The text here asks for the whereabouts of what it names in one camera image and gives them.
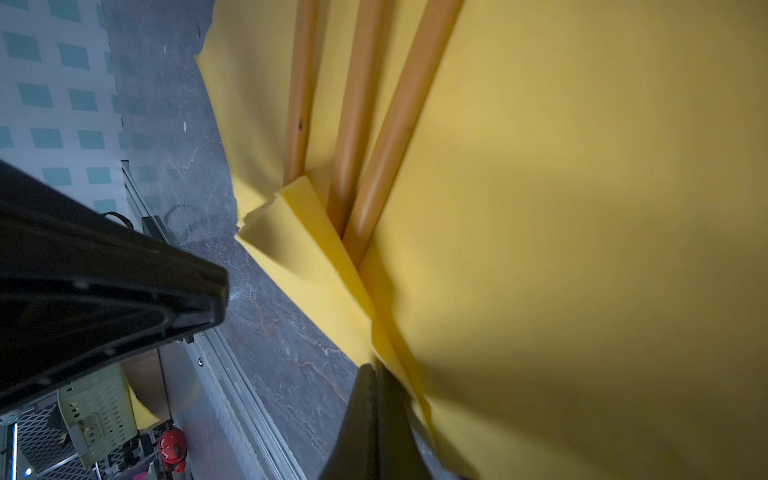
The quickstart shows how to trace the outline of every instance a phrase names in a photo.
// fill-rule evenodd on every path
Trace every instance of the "yellow foam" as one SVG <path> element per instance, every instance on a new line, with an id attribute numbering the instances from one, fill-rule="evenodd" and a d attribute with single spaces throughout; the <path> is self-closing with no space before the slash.
<path id="1" fill-rule="evenodd" d="M 131 397 L 131 409 L 134 411 L 136 430 L 148 429 L 152 425 L 158 423 L 160 419 L 141 403 L 141 400 L 136 396 L 136 392 L 134 392 L 131 384 L 126 382 L 126 385 L 128 385 L 128 395 Z"/>
<path id="2" fill-rule="evenodd" d="M 321 199 L 355 6 L 321 15 Z M 396 2 L 372 138 L 423 6 Z M 240 241 L 355 362 L 400 363 L 458 472 L 760 476 L 767 8 L 468 0 L 355 278 L 310 186 L 275 197 L 295 2 L 218 0 L 198 64 Z"/>

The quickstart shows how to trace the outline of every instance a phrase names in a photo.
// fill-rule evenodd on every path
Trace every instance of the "black cable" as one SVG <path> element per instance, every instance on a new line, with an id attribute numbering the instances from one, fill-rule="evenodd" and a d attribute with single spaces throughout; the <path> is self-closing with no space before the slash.
<path id="1" fill-rule="evenodd" d="M 102 217 L 106 217 L 107 215 L 114 215 L 114 216 L 116 216 L 117 218 L 119 218 L 120 220 L 122 220 L 122 221 L 123 221 L 123 223 L 125 223 L 125 226 L 126 226 L 126 227 L 130 228 L 131 230 L 133 230 L 133 229 L 134 229 L 134 224 L 133 224 L 133 222 L 131 222 L 129 219 L 127 219 L 127 218 L 125 217 L 125 215 L 119 214 L 118 212 L 106 212 L 106 213 L 104 213 L 104 214 L 101 214 L 101 216 L 102 216 Z"/>

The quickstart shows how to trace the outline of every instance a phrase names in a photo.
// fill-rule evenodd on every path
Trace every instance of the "metal mesh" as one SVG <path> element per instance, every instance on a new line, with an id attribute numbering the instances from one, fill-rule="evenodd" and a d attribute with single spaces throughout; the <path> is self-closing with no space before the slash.
<path id="1" fill-rule="evenodd" d="M 77 458 L 43 477 L 44 480 L 97 480 L 93 470 L 86 470 Z"/>
<path id="2" fill-rule="evenodd" d="M 117 447 L 115 450 L 110 452 L 109 455 L 107 455 L 107 459 L 109 461 L 109 465 L 118 466 L 118 472 L 122 472 L 126 469 L 125 462 L 123 462 L 122 447 Z M 104 472 L 107 471 L 107 461 L 99 460 L 97 463 L 98 467 L 101 469 L 101 476 L 104 477 Z"/>
<path id="3" fill-rule="evenodd" d="M 50 429 L 46 426 L 51 414 L 61 414 L 55 403 L 44 407 L 40 412 L 22 415 L 18 420 L 18 447 L 24 452 L 27 461 L 37 472 L 41 472 L 74 454 L 72 442 L 59 445 L 64 431 Z"/>

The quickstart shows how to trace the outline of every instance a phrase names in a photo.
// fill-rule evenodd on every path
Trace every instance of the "red object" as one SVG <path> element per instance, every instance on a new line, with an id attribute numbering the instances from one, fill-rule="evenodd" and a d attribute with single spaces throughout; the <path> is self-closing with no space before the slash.
<path id="1" fill-rule="evenodd" d="M 176 473 L 184 473 L 187 467 L 187 438 L 181 430 L 173 427 L 165 432 L 157 443 L 157 449 L 166 471 L 173 469 Z"/>

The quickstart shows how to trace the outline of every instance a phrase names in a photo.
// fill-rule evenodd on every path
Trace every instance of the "gray stone surface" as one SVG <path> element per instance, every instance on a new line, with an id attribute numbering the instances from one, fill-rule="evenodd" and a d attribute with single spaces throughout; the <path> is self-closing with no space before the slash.
<path id="1" fill-rule="evenodd" d="M 229 270 L 220 331 L 306 477 L 316 478 L 336 441 L 356 367 L 233 239 L 230 171 L 194 60 L 213 1 L 103 3 L 137 188 L 173 245 Z"/>

